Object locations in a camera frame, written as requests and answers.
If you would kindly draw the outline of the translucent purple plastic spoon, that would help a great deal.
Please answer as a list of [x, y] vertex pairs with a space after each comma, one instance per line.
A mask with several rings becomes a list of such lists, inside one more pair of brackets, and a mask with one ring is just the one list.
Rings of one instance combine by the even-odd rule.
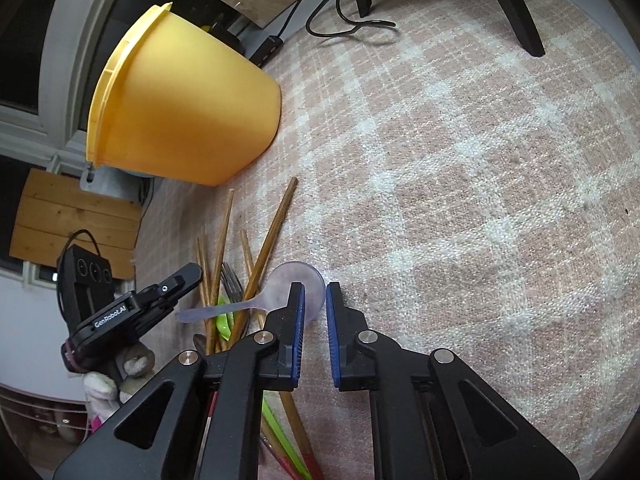
[[194, 308], [179, 311], [176, 320], [190, 324], [214, 318], [216, 315], [239, 312], [247, 309], [262, 310], [270, 313], [284, 308], [288, 303], [288, 294], [293, 283], [304, 286], [305, 324], [318, 318], [326, 298], [326, 282], [320, 272], [308, 263], [290, 261], [277, 266], [268, 276], [262, 290], [249, 300], [223, 304], [217, 307]]

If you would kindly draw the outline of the pink checkered tablecloth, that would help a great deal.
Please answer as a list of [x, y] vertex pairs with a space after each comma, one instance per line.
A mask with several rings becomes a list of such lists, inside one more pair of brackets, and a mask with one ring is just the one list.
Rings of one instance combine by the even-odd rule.
[[157, 185], [145, 286], [232, 213], [226, 259], [262, 246], [340, 283], [403, 347], [461, 356], [592, 477], [639, 405], [639, 72], [568, 0], [525, 0], [546, 53], [495, 0], [375, 0], [396, 32], [298, 32], [267, 70], [276, 140], [230, 182]]

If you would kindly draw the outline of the long brown wooden chopstick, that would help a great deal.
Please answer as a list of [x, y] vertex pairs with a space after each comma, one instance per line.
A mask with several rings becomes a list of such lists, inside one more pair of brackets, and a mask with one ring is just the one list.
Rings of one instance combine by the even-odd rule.
[[[258, 257], [254, 263], [253, 270], [250, 271], [250, 278], [248, 279], [248, 283], [243, 292], [244, 301], [253, 299], [257, 294], [262, 274], [264, 274], [265, 267], [272, 253], [273, 247], [276, 244], [283, 223], [285, 222], [285, 217], [290, 209], [297, 185], [298, 179], [296, 177], [292, 177], [288, 181], [288, 186], [286, 187], [278, 209], [273, 216], [269, 230], [262, 242], [262, 246], [260, 246], [260, 251], [258, 252]], [[234, 319], [235, 324], [229, 339], [230, 347], [233, 347], [240, 340], [242, 333], [245, 330], [246, 324], [248, 323], [248, 309], [244, 308], [239, 310], [238, 315]]]

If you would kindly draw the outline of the short wooden chopstick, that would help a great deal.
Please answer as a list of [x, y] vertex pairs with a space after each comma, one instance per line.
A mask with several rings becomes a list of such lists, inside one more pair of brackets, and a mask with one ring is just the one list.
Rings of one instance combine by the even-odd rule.
[[[243, 249], [243, 257], [245, 263], [245, 269], [247, 276], [250, 278], [252, 276], [254, 270], [254, 259], [252, 252], [250, 251], [250, 242], [248, 241], [248, 236], [246, 229], [242, 229], [240, 233], [241, 244]], [[248, 326], [251, 330], [262, 330], [265, 325], [266, 315], [262, 310], [254, 309], [252, 311], [252, 320], [250, 321], [250, 325]]]

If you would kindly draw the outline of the red handled utensil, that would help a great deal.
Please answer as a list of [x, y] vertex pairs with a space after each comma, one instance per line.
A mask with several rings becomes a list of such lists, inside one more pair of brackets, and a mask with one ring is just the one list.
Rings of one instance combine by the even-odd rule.
[[292, 479], [323, 479], [324, 474], [314, 455], [302, 418], [290, 392], [280, 392], [279, 398], [290, 425], [297, 448], [282, 429], [266, 398], [262, 398], [262, 435], [273, 456]]

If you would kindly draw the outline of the green plastic spoon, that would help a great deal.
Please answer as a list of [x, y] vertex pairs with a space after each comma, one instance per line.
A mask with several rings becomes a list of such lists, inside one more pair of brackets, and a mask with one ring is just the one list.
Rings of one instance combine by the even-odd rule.
[[[232, 313], [216, 316], [215, 326], [217, 331], [217, 340], [215, 344], [215, 352], [227, 350], [229, 348], [229, 339], [231, 337], [233, 324]], [[266, 398], [262, 398], [262, 440], [265, 442], [268, 450], [272, 453], [277, 462], [292, 479], [311, 478], [307, 466], [294, 450], [294, 446], [282, 430], [276, 416], [274, 416], [272, 409], [267, 403]]]

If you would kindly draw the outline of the thin wooden chopstick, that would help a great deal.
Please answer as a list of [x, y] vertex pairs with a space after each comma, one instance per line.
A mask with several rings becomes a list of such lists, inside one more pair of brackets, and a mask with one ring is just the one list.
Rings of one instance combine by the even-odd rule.
[[206, 269], [206, 260], [203, 255], [201, 239], [197, 237], [194, 244], [196, 263], [201, 268], [202, 280], [200, 284], [201, 302], [203, 307], [209, 306], [208, 292], [208, 273]]

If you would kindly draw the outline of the metal fork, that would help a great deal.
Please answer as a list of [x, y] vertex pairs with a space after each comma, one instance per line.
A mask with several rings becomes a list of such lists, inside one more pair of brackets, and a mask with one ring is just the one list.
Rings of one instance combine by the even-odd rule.
[[222, 286], [224, 286], [224, 291], [232, 304], [243, 300], [243, 286], [230, 264], [225, 261], [222, 263], [221, 281]]

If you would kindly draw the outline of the plush toy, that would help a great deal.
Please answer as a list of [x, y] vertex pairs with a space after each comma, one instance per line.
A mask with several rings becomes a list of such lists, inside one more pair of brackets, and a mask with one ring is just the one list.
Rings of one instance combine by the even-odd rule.
[[155, 354], [142, 342], [122, 350], [107, 374], [90, 372], [82, 378], [91, 431], [96, 431], [153, 376]]

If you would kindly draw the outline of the yellow plastic container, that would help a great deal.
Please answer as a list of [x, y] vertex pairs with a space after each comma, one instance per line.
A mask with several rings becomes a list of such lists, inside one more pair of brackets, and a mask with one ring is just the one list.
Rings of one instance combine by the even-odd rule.
[[207, 186], [250, 166], [276, 136], [279, 84], [154, 4], [122, 36], [91, 100], [86, 159]]

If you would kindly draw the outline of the pine wood board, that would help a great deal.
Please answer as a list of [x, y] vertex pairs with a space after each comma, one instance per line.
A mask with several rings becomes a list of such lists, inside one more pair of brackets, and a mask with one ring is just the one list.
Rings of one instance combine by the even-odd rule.
[[26, 179], [11, 238], [10, 255], [53, 268], [66, 240], [81, 229], [76, 242], [98, 248], [119, 280], [134, 278], [134, 246], [142, 206], [83, 191], [79, 181], [32, 168]]

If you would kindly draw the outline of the white window frame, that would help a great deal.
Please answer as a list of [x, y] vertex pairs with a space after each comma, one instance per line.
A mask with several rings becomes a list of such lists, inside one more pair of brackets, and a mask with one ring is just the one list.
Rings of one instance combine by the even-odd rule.
[[81, 174], [84, 92], [102, 29], [115, 0], [54, 0], [39, 71], [38, 112], [1, 109], [1, 154], [39, 166], [58, 162]]

